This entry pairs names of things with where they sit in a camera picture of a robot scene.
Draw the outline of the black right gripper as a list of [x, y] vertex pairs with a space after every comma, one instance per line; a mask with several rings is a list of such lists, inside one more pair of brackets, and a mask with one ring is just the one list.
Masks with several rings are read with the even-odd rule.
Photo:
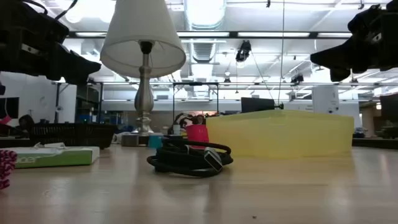
[[352, 36], [336, 47], [311, 54], [311, 62], [330, 69], [330, 80], [341, 82], [351, 73], [398, 68], [398, 1], [383, 9], [372, 5], [348, 23]]

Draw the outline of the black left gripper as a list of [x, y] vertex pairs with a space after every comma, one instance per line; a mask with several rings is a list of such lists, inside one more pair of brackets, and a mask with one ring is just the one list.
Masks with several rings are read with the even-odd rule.
[[[47, 11], [30, 7], [33, 0], [0, 0], [0, 72], [45, 76], [52, 81], [86, 85], [101, 64], [62, 46], [69, 29]], [[63, 53], [63, 70], [57, 59]]]

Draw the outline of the green acer box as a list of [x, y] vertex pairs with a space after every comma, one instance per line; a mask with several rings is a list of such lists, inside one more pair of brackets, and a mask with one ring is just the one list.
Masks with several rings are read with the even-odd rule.
[[16, 168], [90, 166], [100, 156], [96, 146], [66, 146], [64, 143], [36, 144], [32, 147], [8, 147], [0, 152], [15, 152]]

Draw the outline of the small teal box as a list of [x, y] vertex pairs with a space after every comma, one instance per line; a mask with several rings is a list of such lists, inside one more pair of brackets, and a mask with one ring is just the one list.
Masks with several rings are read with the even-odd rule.
[[162, 147], [163, 135], [150, 135], [148, 140], [148, 147], [157, 149]]

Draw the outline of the yellow translucent plastic bin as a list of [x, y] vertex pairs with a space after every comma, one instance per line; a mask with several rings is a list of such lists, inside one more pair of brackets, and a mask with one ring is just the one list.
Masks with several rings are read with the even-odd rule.
[[234, 158], [292, 159], [340, 156], [351, 151], [351, 116], [267, 110], [208, 118], [209, 140], [231, 148]]

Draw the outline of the black shelf unit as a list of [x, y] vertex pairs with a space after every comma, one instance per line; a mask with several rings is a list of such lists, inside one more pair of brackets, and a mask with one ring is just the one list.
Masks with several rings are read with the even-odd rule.
[[76, 91], [76, 123], [100, 123], [102, 114], [104, 85], [89, 83], [77, 86]]

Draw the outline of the white column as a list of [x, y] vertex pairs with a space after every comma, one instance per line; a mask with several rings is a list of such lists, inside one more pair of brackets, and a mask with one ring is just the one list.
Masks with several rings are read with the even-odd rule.
[[312, 88], [312, 103], [315, 113], [335, 114], [339, 110], [337, 86], [315, 86]]

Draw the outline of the black overhead light bar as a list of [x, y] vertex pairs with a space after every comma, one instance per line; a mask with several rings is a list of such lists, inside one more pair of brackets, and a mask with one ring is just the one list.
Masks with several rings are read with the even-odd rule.
[[179, 31], [181, 39], [349, 39], [350, 32], [238, 32], [238, 31]]

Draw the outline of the black plastic mesh basket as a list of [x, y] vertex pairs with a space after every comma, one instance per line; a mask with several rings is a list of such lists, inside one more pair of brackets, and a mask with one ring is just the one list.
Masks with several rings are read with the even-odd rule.
[[66, 146], [110, 146], [116, 125], [97, 123], [35, 124], [29, 138], [34, 143], [51, 144], [62, 142]]

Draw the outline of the dark monitor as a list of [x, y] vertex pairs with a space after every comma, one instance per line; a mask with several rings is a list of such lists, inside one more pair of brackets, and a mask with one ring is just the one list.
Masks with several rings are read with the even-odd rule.
[[398, 93], [381, 95], [381, 116], [393, 123], [398, 122]]

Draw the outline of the white shade silver table lamp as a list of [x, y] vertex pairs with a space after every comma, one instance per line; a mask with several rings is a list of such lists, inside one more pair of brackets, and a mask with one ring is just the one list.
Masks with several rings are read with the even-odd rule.
[[170, 75], [186, 62], [165, 0], [117, 0], [100, 53], [102, 64], [113, 72], [139, 79], [134, 99], [135, 146], [145, 146], [152, 129], [152, 78]]

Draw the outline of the black computer monitor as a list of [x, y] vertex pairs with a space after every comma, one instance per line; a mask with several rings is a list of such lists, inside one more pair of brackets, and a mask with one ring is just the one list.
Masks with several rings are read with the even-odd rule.
[[241, 112], [250, 113], [256, 111], [273, 110], [274, 100], [265, 98], [241, 98]]

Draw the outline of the red plastic basket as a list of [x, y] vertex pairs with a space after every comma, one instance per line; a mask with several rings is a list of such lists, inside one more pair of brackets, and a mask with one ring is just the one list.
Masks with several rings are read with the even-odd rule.
[[189, 141], [209, 142], [208, 130], [204, 124], [193, 124], [185, 130]]

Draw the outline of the black wall screen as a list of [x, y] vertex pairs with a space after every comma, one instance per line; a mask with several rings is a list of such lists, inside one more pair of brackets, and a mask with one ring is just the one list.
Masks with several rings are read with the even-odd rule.
[[19, 98], [0, 98], [0, 119], [19, 117]]

